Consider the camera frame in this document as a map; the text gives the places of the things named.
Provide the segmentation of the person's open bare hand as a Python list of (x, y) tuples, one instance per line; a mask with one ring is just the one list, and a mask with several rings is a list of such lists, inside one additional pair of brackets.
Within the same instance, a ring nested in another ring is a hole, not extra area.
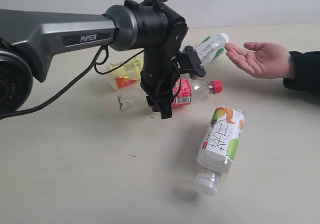
[(286, 48), (271, 42), (246, 42), (243, 47), (225, 45), (226, 55), (239, 69), (260, 79), (293, 79), (295, 66)]

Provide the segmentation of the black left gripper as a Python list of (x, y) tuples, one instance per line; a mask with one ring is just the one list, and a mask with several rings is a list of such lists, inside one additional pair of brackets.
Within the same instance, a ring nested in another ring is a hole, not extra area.
[(152, 112), (160, 112), (161, 119), (172, 117), (172, 89), (178, 71), (172, 61), (180, 45), (147, 46), (143, 49), (141, 88)]

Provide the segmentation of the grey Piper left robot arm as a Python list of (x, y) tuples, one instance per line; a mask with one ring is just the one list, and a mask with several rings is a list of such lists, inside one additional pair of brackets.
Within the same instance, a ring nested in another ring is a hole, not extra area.
[(52, 58), (61, 53), (98, 47), (100, 51), (143, 50), (141, 87), (148, 105), (162, 119), (172, 116), (173, 86), (180, 73), (174, 63), (188, 31), (186, 20), (163, 2), (127, 0), (104, 14), (0, 11), (0, 117), (30, 114), (33, 80), (45, 81)]

